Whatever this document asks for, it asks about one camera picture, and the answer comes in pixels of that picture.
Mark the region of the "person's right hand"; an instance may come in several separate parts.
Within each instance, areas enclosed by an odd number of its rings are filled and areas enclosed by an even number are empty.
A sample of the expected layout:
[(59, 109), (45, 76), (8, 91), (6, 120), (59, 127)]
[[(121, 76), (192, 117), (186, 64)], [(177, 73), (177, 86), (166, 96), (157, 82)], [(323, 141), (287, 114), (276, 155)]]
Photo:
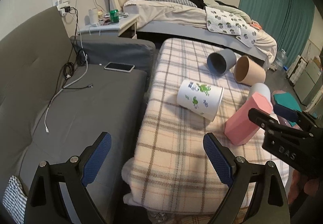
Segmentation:
[(287, 195), (288, 204), (291, 205), (298, 197), (301, 191), (309, 196), (315, 196), (320, 186), (320, 179), (310, 179), (294, 170), (290, 190)]

